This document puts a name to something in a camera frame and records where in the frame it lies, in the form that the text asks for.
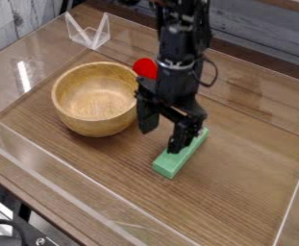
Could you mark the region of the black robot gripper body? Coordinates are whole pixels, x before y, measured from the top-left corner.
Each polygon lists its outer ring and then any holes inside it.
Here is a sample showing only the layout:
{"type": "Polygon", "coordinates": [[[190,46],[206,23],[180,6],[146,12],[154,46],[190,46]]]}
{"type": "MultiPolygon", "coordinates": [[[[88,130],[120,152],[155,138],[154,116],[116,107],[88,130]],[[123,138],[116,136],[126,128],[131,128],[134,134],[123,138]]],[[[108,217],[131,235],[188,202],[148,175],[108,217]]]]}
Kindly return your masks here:
{"type": "Polygon", "coordinates": [[[138,75],[138,90],[135,96],[142,95],[156,103],[159,116],[163,115],[176,124],[183,118],[205,121],[206,111],[200,108],[195,94],[199,88],[196,73],[192,68],[171,69],[158,66],[156,79],[138,75]]]}

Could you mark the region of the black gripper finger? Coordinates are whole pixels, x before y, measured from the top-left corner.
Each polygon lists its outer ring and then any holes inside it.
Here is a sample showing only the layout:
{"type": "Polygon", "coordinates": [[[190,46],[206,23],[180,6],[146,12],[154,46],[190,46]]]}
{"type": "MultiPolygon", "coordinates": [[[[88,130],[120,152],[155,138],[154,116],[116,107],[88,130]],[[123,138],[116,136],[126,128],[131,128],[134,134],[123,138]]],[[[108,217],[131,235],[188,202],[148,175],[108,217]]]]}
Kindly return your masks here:
{"type": "Polygon", "coordinates": [[[172,135],[168,140],[167,153],[178,154],[183,148],[188,147],[191,141],[199,136],[203,128],[203,121],[191,118],[183,118],[174,128],[172,135]]]}
{"type": "Polygon", "coordinates": [[[136,113],[140,132],[147,134],[158,127],[159,110],[156,103],[142,95],[136,98],[136,113]]]}

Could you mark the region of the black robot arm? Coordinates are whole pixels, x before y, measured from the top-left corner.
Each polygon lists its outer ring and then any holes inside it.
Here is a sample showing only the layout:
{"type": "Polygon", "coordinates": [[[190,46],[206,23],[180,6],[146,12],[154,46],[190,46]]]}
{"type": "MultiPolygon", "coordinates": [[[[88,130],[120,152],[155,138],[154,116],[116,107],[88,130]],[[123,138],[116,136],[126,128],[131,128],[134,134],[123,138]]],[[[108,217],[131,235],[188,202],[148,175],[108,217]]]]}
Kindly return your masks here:
{"type": "Polygon", "coordinates": [[[166,117],[174,122],[167,152],[178,154],[199,136],[206,110],[196,101],[202,82],[205,51],[210,47],[211,0],[151,0],[156,12],[159,50],[156,77],[136,78],[139,129],[147,134],[166,117]]]}

